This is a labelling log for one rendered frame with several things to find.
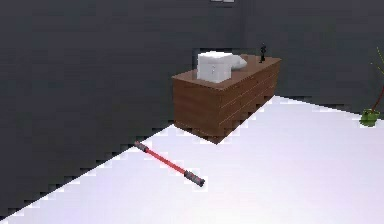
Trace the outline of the brown wooden chest of drawers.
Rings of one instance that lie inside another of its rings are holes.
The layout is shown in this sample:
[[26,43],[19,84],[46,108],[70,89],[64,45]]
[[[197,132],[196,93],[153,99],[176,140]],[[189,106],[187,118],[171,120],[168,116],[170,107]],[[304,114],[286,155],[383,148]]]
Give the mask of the brown wooden chest of drawers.
[[221,83],[199,80],[195,70],[172,77],[176,127],[217,144],[274,96],[282,60],[242,58],[247,66]]

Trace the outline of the white box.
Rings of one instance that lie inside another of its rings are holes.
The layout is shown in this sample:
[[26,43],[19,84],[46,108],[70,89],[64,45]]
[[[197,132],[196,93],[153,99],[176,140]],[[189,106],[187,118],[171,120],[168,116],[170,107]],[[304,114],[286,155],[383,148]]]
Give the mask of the white box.
[[209,51],[200,53],[197,59],[197,78],[220,83],[231,77],[237,58],[232,53]]

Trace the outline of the red bat with grey ends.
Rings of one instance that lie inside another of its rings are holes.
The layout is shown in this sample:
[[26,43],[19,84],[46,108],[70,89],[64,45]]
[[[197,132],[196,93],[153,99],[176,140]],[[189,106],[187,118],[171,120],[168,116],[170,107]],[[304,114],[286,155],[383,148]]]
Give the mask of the red bat with grey ends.
[[176,165],[175,163],[171,162],[170,160],[164,158],[163,156],[157,154],[156,152],[152,151],[149,147],[147,147],[146,145],[144,145],[143,143],[139,142],[139,141],[136,141],[134,143],[134,146],[136,148],[138,148],[139,150],[141,150],[142,152],[144,153],[147,153],[149,155],[151,155],[152,157],[156,158],[157,160],[161,161],[162,163],[166,164],[167,166],[169,166],[170,168],[174,169],[175,171],[179,172],[180,174],[182,174],[186,179],[188,179],[189,181],[195,183],[196,185],[198,185],[199,187],[202,187],[205,183],[205,180],[201,177],[199,177],[198,175],[194,174],[193,172],[191,171],[188,171],[188,170],[185,170],[183,168],[181,168],[180,166]]

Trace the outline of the white rounded object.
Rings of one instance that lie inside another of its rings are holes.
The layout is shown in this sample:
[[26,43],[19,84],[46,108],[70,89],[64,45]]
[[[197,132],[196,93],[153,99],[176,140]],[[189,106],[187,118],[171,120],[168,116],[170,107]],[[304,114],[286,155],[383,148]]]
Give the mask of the white rounded object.
[[232,56],[231,69],[239,70],[247,66],[247,61],[239,55]]

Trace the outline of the green house plant red stem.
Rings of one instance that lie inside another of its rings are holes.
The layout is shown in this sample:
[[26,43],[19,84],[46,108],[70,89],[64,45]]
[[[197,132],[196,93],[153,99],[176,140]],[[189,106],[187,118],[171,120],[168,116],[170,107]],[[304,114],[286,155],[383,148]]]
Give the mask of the green house plant red stem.
[[[374,65],[378,71],[384,75],[384,56],[380,51],[380,48],[376,48],[377,55],[380,58],[381,64],[378,64],[376,62],[371,62],[371,65]],[[376,122],[379,119],[379,116],[381,112],[377,109],[380,101],[384,97],[384,85],[382,86],[382,89],[380,91],[380,94],[378,95],[375,103],[373,106],[369,109],[364,109],[361,115],[361,118],[359,120],[359,123],[365,127],[374,127],[376,125]]]

